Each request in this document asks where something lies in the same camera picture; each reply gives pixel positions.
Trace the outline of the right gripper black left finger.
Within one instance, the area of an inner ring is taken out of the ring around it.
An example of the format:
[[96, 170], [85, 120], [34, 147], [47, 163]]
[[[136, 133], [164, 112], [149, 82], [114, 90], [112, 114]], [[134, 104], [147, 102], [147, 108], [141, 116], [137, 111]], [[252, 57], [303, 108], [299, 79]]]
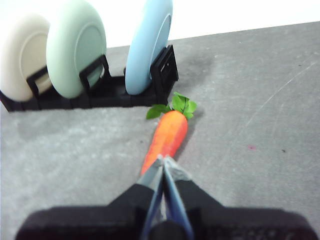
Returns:
[[107, 205], [56, 206], [31, 213], [17, 240], [137, 240], [162, 183], [164, 158]]

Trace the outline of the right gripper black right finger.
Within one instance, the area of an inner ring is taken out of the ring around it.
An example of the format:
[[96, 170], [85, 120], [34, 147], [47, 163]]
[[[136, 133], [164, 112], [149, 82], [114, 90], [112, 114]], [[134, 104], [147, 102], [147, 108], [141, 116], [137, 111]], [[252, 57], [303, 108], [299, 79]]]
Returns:
[[164, 158], [174, 210], [194, 240], [317, 240], [307, 219], [279, 208], [230, 207], [200, 188], [177, 162]]

